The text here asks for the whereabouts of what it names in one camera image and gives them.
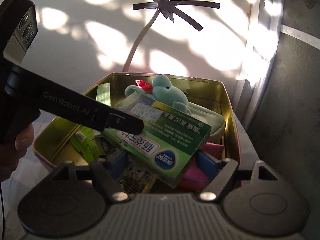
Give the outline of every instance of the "pink package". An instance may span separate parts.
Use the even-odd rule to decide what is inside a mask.
[[[224,146],[207,142],[202,150],[210,154],[212,157],[221,160]],[[198,168],[196,162],[193,161],[193,163],[179,182],[178,186],[191,190],[203,190],[209,183],[210,180]]]

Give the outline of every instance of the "blue logo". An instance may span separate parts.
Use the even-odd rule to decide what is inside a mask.
[[[176,162],[175,154],[170,150],[160,152],[156,155],[155,162],[160,168],[170,170]]]

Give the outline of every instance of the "teal plush toy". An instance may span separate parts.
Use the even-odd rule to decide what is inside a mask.
[[[133,92],[139,92],[157,101],[160,101],[185,114],[190,114],[187,96],[179,88],[172,85],[170,79],[165,75],[156,75],[152,80],[152,94],[147,94],[142,88],[130,85],[124,93],[128,97]]]

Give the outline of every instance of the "green medicine box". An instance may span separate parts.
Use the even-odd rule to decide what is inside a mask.
[[[144,122],[142,134],[105,129],[111,143],[132,154],[151,173],[176,187],[194,152],[207,141],[211,126],[137,92],[115,108]]]

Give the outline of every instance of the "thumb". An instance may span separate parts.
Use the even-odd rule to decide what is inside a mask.
[[[30,124],[25,130],[18,134],[15,141],[15,147],[17,151],[27,149],[33,142],[34,130],[32,124]]]

